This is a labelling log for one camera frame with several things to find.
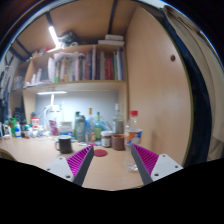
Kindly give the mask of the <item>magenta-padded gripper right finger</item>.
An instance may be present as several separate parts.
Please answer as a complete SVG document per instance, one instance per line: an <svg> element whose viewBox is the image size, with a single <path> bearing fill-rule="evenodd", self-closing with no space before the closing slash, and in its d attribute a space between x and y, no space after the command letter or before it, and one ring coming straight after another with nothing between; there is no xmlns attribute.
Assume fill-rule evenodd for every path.
<svg viewBox="0 0 224 224"><path fill-rule="evenodd" d="M182 169L182 166L167 154L157 155L133 144L131 155L138 167L143 184L147 185Z"/></svg>

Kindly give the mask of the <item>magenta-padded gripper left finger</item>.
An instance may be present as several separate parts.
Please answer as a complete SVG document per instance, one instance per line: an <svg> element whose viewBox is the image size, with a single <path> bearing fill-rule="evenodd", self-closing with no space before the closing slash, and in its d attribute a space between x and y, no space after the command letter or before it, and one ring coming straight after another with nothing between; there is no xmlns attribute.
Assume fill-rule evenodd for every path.
<svg viewBox="0 0 224 224"><path fill-rule="evenodd" d="M78 186L84 182L90 163L94 157L94 148L88 146L68 158L57 158L46 170Z"/></svg>

